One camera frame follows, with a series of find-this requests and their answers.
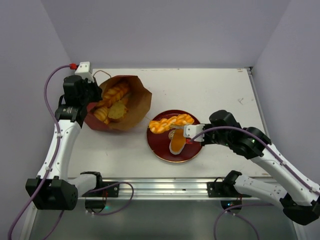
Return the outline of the red brown paper bag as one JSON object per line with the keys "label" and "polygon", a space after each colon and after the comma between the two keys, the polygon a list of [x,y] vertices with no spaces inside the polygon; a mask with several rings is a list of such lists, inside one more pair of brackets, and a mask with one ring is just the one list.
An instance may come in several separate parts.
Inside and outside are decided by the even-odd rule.
{"label": "red brown paper bag", "polygon": [[150,110],[152,93],[143,86],[141,80],[136,75],[116,75],[101,83],[99,87],[102,89],[102,99],[103,94],[108,89],[120,82],[127,82],[130,87],[130,94],[126,105],[128,112],[124,119],[120,122],[104,124],[93,114],[94,108],[98,102],[91,103],[87,107],[88,114],[84,121],[92,130],[101,132],[111,130],[128,131],[140,123]]}

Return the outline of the herb bread slice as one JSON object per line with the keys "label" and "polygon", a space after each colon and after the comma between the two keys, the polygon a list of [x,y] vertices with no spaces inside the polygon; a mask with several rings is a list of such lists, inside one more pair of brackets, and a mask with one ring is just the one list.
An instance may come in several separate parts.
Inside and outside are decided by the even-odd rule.
{"label": "herb bread slice", "polygon": [[128,112],[128,108],[122,101],[115,102],[108,111],[108,119],[112,122],[121,122]]}

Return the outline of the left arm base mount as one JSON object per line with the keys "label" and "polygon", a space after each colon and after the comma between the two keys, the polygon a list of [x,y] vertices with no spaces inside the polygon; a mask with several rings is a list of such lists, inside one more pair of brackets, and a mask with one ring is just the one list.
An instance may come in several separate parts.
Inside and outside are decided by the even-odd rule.
{"label": "left arm base mount", "polygon": [[103,181],[98,188],[90,190],[78,197],[117,198],[119,196],[119,185],[120,184],[117,181]]}

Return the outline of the white-rimmed round bread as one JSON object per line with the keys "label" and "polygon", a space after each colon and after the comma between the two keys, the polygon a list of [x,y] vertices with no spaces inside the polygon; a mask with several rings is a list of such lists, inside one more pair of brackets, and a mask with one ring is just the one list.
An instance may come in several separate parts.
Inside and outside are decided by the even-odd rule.
{"label": "white-rimmed round bread", "polygon": [[169,133],[169,151],[173,155],[179,155],[185,147],[186,138],[183,129],[174,129]]}

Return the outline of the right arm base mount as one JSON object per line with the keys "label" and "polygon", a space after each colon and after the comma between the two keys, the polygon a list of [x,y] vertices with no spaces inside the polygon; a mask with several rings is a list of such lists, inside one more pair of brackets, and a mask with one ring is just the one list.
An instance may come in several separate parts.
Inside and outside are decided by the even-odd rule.
{"label": "right arm base mount", "polygon": [[232,185],[225,184],[221,177],[207,182],[206,190],[209,198],[251,198],[250,195],[238,193]]}

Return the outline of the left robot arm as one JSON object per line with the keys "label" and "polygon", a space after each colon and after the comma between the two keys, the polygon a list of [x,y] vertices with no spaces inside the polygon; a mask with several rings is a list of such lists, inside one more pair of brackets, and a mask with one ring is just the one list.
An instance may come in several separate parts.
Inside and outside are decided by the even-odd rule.
{"label": "left robot arm", "polygon": [[93,76],[77,74],[63,80],[63,90],[47,156],[36,178],[29,178],[25,184],[39,210],[70,211],[82,195],[89,192],[96,197],[104,190],[102,176],[96,171],[84,171],[77,178],[68,179],[71,153],[88,114],[87,106],[102,99],[102,89]]}

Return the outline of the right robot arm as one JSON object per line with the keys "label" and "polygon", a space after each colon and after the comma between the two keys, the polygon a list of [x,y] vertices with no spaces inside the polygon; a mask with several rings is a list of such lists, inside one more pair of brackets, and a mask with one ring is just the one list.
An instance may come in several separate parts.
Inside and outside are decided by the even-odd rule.
{"label": "right robot arm", "polygon": [[228,147],[236,155],[252,161],[276,181],[276,185],[250,178],[232,170],[222,181],[227,196],[249,195],[280,208],[293,222],[306,226],[320,218],[320,186],[308,179],[255,127],[241,127],[226,110],[211,114],[201,127],[201,145]]}

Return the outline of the braided orange bread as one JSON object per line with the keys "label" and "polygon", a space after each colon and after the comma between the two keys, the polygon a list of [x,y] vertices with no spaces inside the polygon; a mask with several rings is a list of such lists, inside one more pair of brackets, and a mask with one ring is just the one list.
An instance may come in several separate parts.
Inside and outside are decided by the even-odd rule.
{"label": "braided orange bread", "polygon": [[192,125],[194,122],[195,120],[189,114],[179,114],[170,118],[162,118],[161,120],[151,120],[148,128],[153,134],[162,134],[174,128]]}

